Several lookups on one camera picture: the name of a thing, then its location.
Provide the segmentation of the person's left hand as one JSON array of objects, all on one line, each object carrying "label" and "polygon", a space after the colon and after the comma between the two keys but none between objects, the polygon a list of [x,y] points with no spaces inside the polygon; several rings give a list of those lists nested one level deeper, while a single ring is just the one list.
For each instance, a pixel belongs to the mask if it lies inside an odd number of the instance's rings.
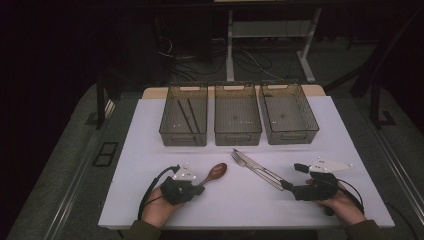
[{"label": "person's left hand", "polygon": [[147,199],[148,204],[144,207],[141,220],[156,227],[163,227],[172,215],[183,204],[172,205],[162,197],[159,187],[155,188]]}]

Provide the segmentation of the brown wooden spoon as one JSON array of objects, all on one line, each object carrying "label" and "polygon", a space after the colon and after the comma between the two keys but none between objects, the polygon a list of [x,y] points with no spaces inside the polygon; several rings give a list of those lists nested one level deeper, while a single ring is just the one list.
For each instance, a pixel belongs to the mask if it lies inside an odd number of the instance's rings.
[{"label": "brown wooden spoon", "polygon": [[227,171],[226,163],[219,163],[211,168],[207,177],[199,183],[199,186],[204,186],[207,182],[220,179]]}]

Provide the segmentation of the black metal stand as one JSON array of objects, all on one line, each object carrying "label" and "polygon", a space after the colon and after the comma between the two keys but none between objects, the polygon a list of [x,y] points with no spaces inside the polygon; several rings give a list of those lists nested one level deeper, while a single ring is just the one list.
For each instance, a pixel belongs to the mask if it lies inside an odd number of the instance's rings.
[{"label": "black metal stand", "polygon": [[394,126],[396,124],[389,111],[380,109],[381,83],[374,81],[371,84],[370,118],[377,129],[383,126]]}]

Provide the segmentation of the black chopstick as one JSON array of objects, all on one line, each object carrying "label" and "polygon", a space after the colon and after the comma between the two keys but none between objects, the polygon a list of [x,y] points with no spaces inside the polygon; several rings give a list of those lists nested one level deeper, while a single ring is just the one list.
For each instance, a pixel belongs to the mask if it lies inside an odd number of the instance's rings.
[{"label": "black chopstick", "polygon": [[189,120],[188,120],[188,118],[187,118],[187,115],[186,115],[186,113],[185,113],[185,111],[184,111],[184,108],[183,108],[183,106],[182,106],[182,104],[181,104],[181,102],[180,102],[180,100],[177,100],[177,103],[178,103],[178,106],[179,106],[179,108],[180,108],[180,110],[181,110],[181,112],[182,112],[182,115],[183,115],[183,117],[184,117],[184,120],[185,120],[185,122],[186,122],[186,124],[187,124],[187,126],[188,126],[188,128],[189,128],[189,130],[190,130],[190,132],[191,132],[191,133],[194,133],[194,132],[193,132],[193,129],[192,129],[191,125],[190,125],[190,122],[189,122]]},{"label": "black chopstick", "polygon": [[193,122],[193,124],[195,126],[195,129],[196,129],[196,133],[200,133],[200,129],[199,129],[199,126],[198,126],[198,123],[197,123],[197,119],[196,119],[196,116],[195,116],[195,113],[194,113],[194,109],[193,109],[193,106],[191,104],[190,99],[188,99],[187,102],[188,102],[189,110],[190,110],[190,113],[191,113],[192,122]]}]

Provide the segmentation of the person's right hand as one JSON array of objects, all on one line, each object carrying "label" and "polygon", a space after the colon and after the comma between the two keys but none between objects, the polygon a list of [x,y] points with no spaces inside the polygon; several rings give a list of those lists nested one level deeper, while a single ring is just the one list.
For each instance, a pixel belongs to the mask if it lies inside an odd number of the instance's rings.
[{"label": "person's right hand", "polygon": [[334,211],[339,222],[344,226],[351,226],[367,220],[355,203],[339,190],[335,196],[327,200],[317,200],[320,207],[328,207]]}]

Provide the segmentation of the wooden table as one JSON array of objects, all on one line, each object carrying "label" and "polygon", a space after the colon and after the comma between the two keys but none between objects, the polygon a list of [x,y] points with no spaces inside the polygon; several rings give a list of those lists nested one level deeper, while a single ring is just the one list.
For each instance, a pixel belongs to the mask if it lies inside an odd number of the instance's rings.
[{"label": "wooden table", "polygon": [[[322,86],[312,84],[312,85],[302,85],[302,89],[306,96],[325,96],[326,93]],[[150,87],[147,88],[143,94],[142,99],[166,99],[168,93],[167,87]]]}]

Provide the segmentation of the clear brown plastic bin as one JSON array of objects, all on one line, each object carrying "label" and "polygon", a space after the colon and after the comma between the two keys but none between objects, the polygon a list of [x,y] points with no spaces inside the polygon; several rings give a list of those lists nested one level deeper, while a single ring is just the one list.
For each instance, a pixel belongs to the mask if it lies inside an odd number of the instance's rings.
[{"label": "clear brown plastic bin", "polygon": [[[200,129],[196,133],[187,100],[190,99]],[[178,106],[180,100],[194,133],[191,133]],[[207,145],[208,86],[206,84],[170,85],[159,128],[165,146]]]},{"label": "clear brown plastic bin", "polygon": [[262,134],[255,85],[225,82],[215,85],[215,144],[257,146]]},{"label": "clear brown plastic bin", "polygon": [[262,81],[259,103],[270,145],[311,144],[320,130],[299,84]]}]

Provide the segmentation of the white table board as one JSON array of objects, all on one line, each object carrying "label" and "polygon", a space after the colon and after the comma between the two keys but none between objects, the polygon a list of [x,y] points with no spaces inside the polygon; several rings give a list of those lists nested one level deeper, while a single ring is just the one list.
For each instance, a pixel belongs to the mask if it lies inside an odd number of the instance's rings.
[{"label": "white table board", "polygon": [[[301,185],[307,176],[295,170],[297,163],[316,160],[348,164],[338,178],[352,184],[363,198],[365,214],[379,226],[394,222],[354,147],[339,113],[328,96],[310,98],[319,124],[310,144],[271,145],[262,139],[241,152],[287,181]],[[108,229],[127,229],[137,217],[140,201],[151,181],[172,165],[188,165],[199,180],[221,162],[227,172],[206,184],[204,192],[185,204],[167,223],[170,229],[318,229],[336,228],[336,218],[327,216],[312,202],[298,201],[288,191],[279,191],[232,158],[230,146],[208,139],[204,147],[166,147],[159,134],[164,103],[139,100],[115,174],[99,219]]]}]

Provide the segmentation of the white metal stand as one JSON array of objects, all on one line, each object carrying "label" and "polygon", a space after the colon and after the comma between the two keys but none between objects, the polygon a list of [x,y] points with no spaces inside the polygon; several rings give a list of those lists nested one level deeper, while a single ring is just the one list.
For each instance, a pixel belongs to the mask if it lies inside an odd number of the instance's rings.
[{"label": "white metal stand", "polygon": [[308,63],[307,56],[318,26],[322,9],[317,8],[310,20],[278,21],[235,21],[233,11],[228,12],[226,77],[234,81],[233,40],[241,38],[304,38],[303,47],[296,52],[297,59],[308,83],[316,79]]}]

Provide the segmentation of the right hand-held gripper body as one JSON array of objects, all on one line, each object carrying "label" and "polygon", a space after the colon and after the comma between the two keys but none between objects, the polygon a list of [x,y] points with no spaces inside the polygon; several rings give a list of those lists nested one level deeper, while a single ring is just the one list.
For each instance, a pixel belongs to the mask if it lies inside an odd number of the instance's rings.
[{"label": "right hand-held gripper body", "polygon": [[306,174],[310,175],[312,183],[293,187],[296,200],[314,201],[333,197],[338,191],[338,180],[334,172],[353,168],[352,163],[320,157],[308,166],[310,171]]}]

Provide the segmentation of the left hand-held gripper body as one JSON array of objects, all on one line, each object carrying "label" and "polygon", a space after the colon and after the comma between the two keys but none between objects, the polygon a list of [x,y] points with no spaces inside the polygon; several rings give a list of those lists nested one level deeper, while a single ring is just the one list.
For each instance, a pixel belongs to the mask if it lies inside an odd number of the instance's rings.
[{"label": "left hand-held gripper body", "polygon": [[170,204],[177,205],[191,201],[195,196],[193,181],[197,178],[188,163],[180,165],[180,170],[168,176],[161,184],[160,190]]}]

